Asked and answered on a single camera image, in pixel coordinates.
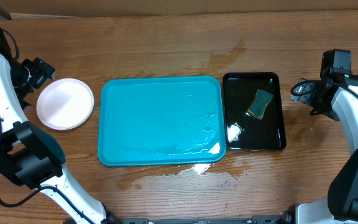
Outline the green and yellow sponge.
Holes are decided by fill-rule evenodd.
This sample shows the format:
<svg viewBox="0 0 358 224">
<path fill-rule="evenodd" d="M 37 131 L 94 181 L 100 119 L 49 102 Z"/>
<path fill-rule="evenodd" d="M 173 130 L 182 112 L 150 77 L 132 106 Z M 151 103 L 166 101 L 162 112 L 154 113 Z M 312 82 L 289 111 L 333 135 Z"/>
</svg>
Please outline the green and yellow sponge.
<svg viewBox="0 0 358 224">
<path fill-rule="evenodd" d="M 269 105 L 273 95 L 267 91 L 258 89 L 255 98 L 247 110 L 247 114 L 256 119 L 263 119 L 266 107 Z"/>
</svg>

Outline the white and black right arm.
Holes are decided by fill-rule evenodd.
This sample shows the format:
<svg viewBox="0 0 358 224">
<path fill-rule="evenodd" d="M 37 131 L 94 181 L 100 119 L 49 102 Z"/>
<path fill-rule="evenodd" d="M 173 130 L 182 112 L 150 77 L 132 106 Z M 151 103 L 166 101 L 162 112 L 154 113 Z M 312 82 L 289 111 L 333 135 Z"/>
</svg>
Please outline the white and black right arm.
<svg viewBox="0 0 358 224">
<path fill-rule="evenodd" d="M 291 89 L 293 101 L 308 96 L 328 104 L 341 122 L 350 158 L 329 186 L 326 198 L 294 205 L 282 223 L 358 223 L 358 76 L 305 80 Z"/>
</svg>

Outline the yellow plate with sauce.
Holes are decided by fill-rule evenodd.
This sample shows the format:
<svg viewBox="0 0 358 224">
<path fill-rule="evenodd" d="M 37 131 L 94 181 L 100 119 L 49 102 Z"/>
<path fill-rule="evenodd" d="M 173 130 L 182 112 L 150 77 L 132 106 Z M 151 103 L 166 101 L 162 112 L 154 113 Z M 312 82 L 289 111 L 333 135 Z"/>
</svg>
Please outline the yellow plate with sauce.
<svg viewBox="0 0 358 224">
<path fill-rule="evenodd" d="M 69 103 L 64 105 L 53 118 L 58 130 L 69 130 L 81 126 L 91 116 L 94 103 Z"/>
</svg>

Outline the white plate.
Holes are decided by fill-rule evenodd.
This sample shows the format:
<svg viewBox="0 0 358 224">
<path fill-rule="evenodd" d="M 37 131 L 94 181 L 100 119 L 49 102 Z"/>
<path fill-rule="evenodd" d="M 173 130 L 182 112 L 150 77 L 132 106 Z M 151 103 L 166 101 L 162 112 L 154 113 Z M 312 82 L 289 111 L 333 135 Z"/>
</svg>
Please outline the white plate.
<svg viewBox="0 0 358 224">
<path fill-rule="evenodd" d="M 39 120 L 51 129 L 56 129 L 53 118 L 69 103 L 94 103 L 91 88 L 74 78 L 64 78 L 49 84 L 39 95 L 36 112 Z"/>
</svg>

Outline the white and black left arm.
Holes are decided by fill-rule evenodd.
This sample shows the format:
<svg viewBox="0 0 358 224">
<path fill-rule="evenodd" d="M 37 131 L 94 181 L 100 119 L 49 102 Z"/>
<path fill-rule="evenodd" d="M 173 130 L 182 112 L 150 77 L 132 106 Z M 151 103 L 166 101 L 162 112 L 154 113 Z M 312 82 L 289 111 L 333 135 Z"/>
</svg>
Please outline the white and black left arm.
<svg viewBox="0 0 358 224">
<path fill-rule="evenodd" d="M 0 28 L 0 174 L 32 193 L 19 202 L 3 207 L 18 207 L 38 193 L 50 197 L 72 218 L 73 223 L 119 223 L 103 203 L 94 199 L 70 174 L 59 143 L 26 117 L 27 94 L 53 79 L 55 69 L 39 58 L 18 62 L 11 53 Z"/>
</svg>

